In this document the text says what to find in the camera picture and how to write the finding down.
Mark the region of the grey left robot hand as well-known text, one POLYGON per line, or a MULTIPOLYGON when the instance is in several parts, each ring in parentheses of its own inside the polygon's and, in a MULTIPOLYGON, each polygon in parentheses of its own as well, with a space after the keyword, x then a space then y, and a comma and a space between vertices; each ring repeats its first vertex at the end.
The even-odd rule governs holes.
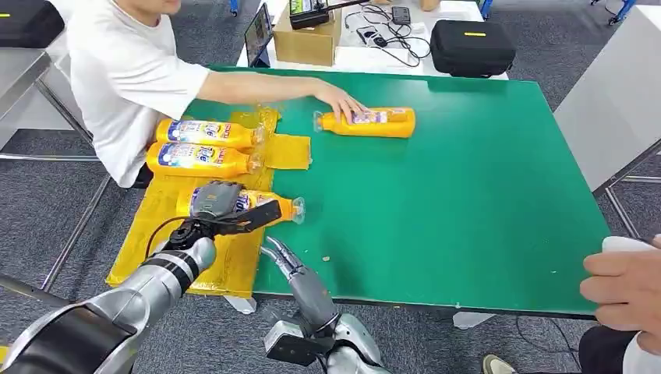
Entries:
POLYGON ((193 190, 189 212, 193 217, 219 218, 234 210, 244 186, 238 182, 211 181, 193 190))

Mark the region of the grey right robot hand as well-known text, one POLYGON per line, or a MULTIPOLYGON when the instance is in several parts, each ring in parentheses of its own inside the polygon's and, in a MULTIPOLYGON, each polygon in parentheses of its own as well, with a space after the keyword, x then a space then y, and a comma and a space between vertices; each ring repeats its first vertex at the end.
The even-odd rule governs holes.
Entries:
POLYGON ((330 336, 340 316, 326 286, 319 275, 306 266, 290 248, 280 240, 266 237, 272 247, 260 248, 285 276, 303 319, 317 336, 330 336))

